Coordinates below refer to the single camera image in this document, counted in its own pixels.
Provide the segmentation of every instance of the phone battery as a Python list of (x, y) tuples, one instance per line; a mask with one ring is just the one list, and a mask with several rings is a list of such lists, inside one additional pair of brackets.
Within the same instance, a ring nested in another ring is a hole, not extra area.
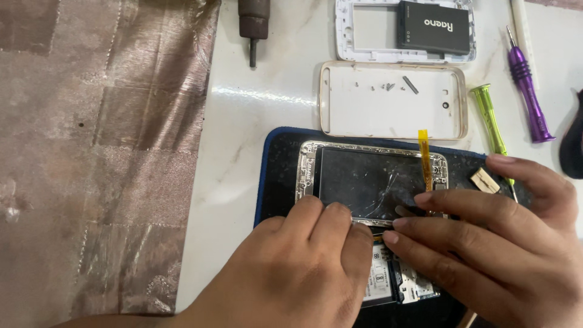
[(467, 55), (470, 53), (469, 12), (401, 1), (397, 44), (402, 49)]

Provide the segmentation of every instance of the screwdriver handle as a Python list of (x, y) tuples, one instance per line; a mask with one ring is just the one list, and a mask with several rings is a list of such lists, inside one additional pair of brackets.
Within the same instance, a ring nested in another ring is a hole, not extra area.
[[(508, 156), (506, 151), (506, 145), (502, 136), (500, 135), (500, 130), (498, 129), (498, 123), (496, 123), (496, 116), (494, 115), (494, 105), (492, 105), (492, 99), (490, 98), (489, 91), (490, 84), (479, 86), (472, 89), (472, 93), (476, 95), (478, 107), (480, 107), (480, 114), (484, 119), (486, 124), (486, 129), (488, 130), (488, 137), (490, 140), (490, 149), (494, 153), (499, 153), (500, 155)], [(510, 185), (514, 185), (513, 179), (506, 178), (506, 182)]]

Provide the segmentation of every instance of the person's right hand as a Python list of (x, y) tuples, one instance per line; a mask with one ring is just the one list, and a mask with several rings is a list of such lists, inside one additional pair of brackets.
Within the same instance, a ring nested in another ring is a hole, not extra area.
[(433, 191), (418, 195), (418, 206), (457, 214), (462, 221), (397, 219), (396, 232), (385, 232), (385, 243), (493, 323), (583, 327), (583, 250), (574, 228), (575, 188), (529, 160), (490, 155), (486, 163), (494, 173), (524, 183), (533, 194), (531, 210), (481, 191)]

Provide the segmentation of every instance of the person's left hand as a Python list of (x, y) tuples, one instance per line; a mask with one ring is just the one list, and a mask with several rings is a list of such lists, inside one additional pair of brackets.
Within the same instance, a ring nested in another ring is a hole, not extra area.
[(306, 196), (261, 222), (168, 327), (352, 327), (372, 255), (348, 207)]

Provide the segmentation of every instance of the battery label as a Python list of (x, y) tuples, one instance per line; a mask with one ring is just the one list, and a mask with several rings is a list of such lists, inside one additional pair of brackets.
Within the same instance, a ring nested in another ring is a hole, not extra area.
[(391, 297), (391, 283), (389, 282), (389, 264), (387, 262), (387, 249), (385, 245), (373, 246), (373, 262), (370, 266), (368, 285), (363, 301), (372, 301)]

